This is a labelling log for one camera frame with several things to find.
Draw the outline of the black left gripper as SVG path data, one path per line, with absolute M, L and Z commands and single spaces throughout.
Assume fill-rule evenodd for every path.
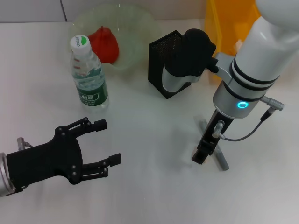
M 73 185 L 108 177 L 108 167 L 121 164 L 121 154 L 82 165 L 82 153 L 76 139 L 81 135 L 106 129 L 105 119 L 92 123 L 85 117 L 68 125 L 67 129 L 57 128 L 53 139 L 45 144 L 8 154 L 9 177 L 16 192 L 54 176 L 63 176 Z

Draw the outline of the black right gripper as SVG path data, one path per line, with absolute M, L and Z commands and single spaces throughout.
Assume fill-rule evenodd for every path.
M 209 122 L 201 119 L 199 126 L 203 132 L 201 140 L 197 146 L 196 152 L 192 156 L 192 161 L 197 164 L 203 164 L 206 158 L 214 152 L 220 135 L 228 129 L 233 122 L 232 118 L 226 117 L 215 110 Z

